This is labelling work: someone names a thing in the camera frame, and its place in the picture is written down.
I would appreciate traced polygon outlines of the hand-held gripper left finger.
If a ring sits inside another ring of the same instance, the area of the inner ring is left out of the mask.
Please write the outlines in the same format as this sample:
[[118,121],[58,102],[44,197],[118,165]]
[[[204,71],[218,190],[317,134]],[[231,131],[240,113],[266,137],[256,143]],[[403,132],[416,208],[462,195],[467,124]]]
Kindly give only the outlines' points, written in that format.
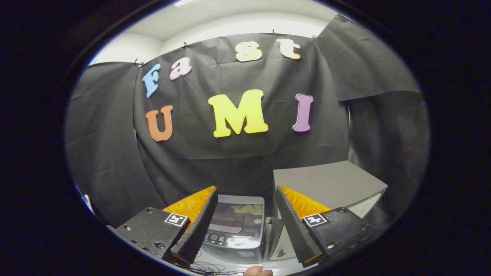
[[193,264],[218,204],[210,186],[164,209],[146,207],[115,231],[146,253],[181,266]]

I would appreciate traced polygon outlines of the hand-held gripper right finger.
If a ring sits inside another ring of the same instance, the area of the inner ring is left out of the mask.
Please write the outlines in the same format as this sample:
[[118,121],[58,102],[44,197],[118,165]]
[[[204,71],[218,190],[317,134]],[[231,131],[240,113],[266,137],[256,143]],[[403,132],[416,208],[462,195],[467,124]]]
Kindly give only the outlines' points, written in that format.
[[375,236],[375,229],[346,207],[330,209],[282,185],[275,200],[303,267],[344,260]]

